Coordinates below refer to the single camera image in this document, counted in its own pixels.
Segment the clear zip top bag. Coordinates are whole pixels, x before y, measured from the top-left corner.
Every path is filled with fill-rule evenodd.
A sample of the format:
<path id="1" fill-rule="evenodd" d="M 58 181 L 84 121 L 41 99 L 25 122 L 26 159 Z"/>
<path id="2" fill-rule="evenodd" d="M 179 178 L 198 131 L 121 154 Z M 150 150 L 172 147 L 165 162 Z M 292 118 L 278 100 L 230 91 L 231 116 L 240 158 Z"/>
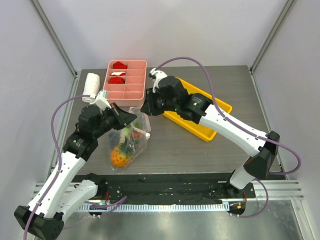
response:
<path id="1" fill-rule="evenodd" d="M 148 115 L 141 112 L 139 107 L 130 107 L 128 112 L 137 115 L 137 119 L 121 130 L 111 130 L 107 133 L 110 167 L 117 172 L 125 169 L 138 155 L 147 149 L 148 140 L 151 136 L 151 125 Z M 139 132 L 140 138 L 134 138 L 133 131 Z M 111 164 L 111 152 L 117 145 L 121 145 L 122 148 L 126 147 L 127 151 L 130 151 L 133 156 L 132 161 L 126 167 L 118 168 Z"/>

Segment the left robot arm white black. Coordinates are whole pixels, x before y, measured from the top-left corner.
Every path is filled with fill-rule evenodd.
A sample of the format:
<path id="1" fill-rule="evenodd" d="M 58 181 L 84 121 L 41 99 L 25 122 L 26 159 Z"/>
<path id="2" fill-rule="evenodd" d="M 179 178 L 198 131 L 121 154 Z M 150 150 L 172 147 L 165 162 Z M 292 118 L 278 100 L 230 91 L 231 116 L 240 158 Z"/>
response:
<path id="1" fill-rule="evenodd" d="M 107 192 L 105 180 L 89 174 L 69 194 L 65 194 L 78 171 L 98 147 L 98 139 L 110 130 L 121 130 L 136 120 L 133 113 L 120 109 L 115 103 L 104 110 L 87 105 L 78 117 L 75 131 L 58 150 L 58 164 L 42 189 L 27 206 L 19 205 L 14 216 L 24 229 L 42 240 L 55 240 L 68 218 L 87 200 L 102 199 Z"/>

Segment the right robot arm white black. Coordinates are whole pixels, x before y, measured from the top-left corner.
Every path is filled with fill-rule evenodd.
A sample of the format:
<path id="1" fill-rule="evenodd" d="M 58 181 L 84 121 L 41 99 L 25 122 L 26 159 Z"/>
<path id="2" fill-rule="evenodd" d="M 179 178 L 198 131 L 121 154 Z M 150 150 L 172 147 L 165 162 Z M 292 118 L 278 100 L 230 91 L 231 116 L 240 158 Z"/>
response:
<path id="1" fill-rule="evenodd" d="M 155 87 L 146 89 L 141 111 L 149 116 L 175 112 L 186 121 L 220 133 L 243 149 L 249 158 L 232 173 L 225 186 L 226 193 L 233 198 L 242 194 L 252 180 L 265 178 L 278 153 L 278 133 L 266 133 L 248 126 L 205 95 L 188 93 L 174 76 L 167 76 Z"/>

